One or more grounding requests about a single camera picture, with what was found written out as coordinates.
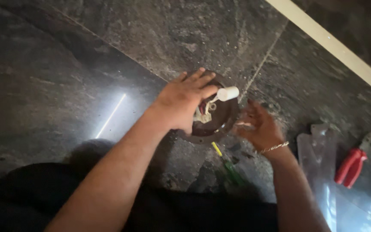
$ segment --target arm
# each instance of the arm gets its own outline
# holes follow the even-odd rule
[[[249,100],[235,131],[262,151],[284,143],[284,136],[273,118],[258,103]],[[250,125],[247,130],[240,125]],[[315,203],[307,179],[288,147],[263,154],[271,163],[277,197],[280,231],[330,231]]]
[[[88,173],[49,223],[49,231],[119,231],[131,211],[154,151],[170,129],[191,134],[199,103],[217,92],[215,74],[199,69],[167,84],[127,134]]]

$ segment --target pliers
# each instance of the pliers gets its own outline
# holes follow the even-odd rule
[[[371,133],[364,136],[362,143],[358,148],[353,148],[349,151],[348,156],[336,172],[336,176],[334,177],[336,183],[343,183],[343,185],[348,189],[353,186],[362,170],[363,161],[367,160],[365,150],[367,151],[370,144]]]

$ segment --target gold bracelet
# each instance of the gold bracelet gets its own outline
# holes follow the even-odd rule
[[[264,154],[264,153],[267,152],[267,151],[272,151],[272,150],[274,150],[274,149],[277,149],[277,148],[279,148],[279,147],[285,147],[285,146],[287,146],[287,145],[289,145],[289,142],[284,142],[284,143],[282,143],[282,144],[279,144],[279,145],[276,145],[276,146],[272,146],[271,148],[264,149],[264,150],[260,151],[259,153],[260,153],[260,154]]]

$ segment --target round metal plate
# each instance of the round metal plate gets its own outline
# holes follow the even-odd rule
[[[210,74],[210,70],[206,70],[204,72],[204,76]],[[216,73],[216,78],[210,81],[207,85],[216,85],[218,87],[224,87],[221,83],[224,77],[218,73]],[[209,97],[205,101],[208,102],[212,100],[215,95]],[[237,120],[239,107],[238,107],[238,100],[237,98],[222,102],[220,100],[215,101],[217,106],[215,111],[210,111],[211,113],[211,121],[208,123],[202,123],[200,121],[195,121],[193,123],[193,132],[191,136],[186,136],[182,130],[178,133],[181,138],[186,141],[196,143],[196,144],[204,144],[204,143],[211,143],[213,141],[218,141],[222,138],[225,134],[227,134],[235,121]]]

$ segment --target red plier handle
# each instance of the red plier handle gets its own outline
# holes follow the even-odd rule
[[[348,156],[337,170],[334,181],[338,184],[344,181],[343,185],[348,189],[351,188],[359,177],[363,167],[363,161],[365,160],[367,160],[367,155],[363,150],[359,148],[351,149]]]

